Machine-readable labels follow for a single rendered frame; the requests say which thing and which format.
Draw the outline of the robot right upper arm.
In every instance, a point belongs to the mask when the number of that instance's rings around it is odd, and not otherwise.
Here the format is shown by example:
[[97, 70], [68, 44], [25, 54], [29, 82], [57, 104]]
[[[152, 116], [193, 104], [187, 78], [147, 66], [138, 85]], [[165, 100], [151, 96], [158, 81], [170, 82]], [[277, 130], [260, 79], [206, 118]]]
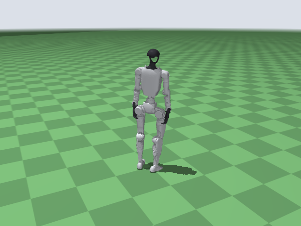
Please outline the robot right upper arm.
[[165, 70], [160, 70], [160, 75], [163, 78], [163, 95], [168, 95], [168, 90], [169, 90], [169, 72]]

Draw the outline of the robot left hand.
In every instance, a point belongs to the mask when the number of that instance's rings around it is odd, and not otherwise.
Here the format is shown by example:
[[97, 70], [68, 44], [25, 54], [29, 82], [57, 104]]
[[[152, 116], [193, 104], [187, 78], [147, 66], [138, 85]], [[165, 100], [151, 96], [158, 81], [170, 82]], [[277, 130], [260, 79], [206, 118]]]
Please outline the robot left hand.
[[137, 106], [135, 106], [135, 102], [133, 102], [133, 117], [134, 118], [136, 118], [136, 119], [138, 119], [137, 118], [137, 114], [135, 113], [135, 108], [136, 108]]

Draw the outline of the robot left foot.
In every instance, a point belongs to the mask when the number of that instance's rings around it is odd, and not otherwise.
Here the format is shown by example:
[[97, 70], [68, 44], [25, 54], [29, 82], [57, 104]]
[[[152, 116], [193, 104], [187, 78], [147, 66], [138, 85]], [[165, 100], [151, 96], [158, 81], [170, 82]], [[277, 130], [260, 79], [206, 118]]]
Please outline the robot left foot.
[[145, 164], [145, 159], [142, 159], [142, 163], [141, 163], [141, 161], [138, 162], [137, 168], [138, 168], [138, 169], [141, 169], [141, 168], [143, 167], [144, 164]]

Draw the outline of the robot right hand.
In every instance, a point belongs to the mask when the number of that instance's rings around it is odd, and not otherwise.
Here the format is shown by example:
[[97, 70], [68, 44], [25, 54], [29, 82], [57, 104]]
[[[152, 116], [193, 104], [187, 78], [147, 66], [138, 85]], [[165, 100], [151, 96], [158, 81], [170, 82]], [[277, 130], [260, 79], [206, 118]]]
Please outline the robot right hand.
[[167, 123], [168, 118], [169, 118], [170, 111], [171, 111], [170, 108], [168, 108], [167, 111], [165, 111], [165, 112], [166, 112], [165, 117], [164, 117], [165, 119], [164, 119], [164, 122], [161, 123], [161, 124], [166, 124], [166, 123]]

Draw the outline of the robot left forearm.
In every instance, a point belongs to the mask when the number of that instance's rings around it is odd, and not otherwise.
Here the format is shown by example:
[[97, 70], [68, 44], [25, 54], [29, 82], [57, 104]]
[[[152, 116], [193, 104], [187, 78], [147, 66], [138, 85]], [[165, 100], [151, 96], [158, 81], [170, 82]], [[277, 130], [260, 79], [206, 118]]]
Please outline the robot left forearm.
[[[139, 90], [135, 90], [134, 89], [134, 99], [133, 99], [133, 102], [135, 102], [135, 106], [138, 105], [138, 101], [139, 101], [139, 94], [140, 94], [140, 91]], [[132, 103], [133, 103], [132, 102]]]

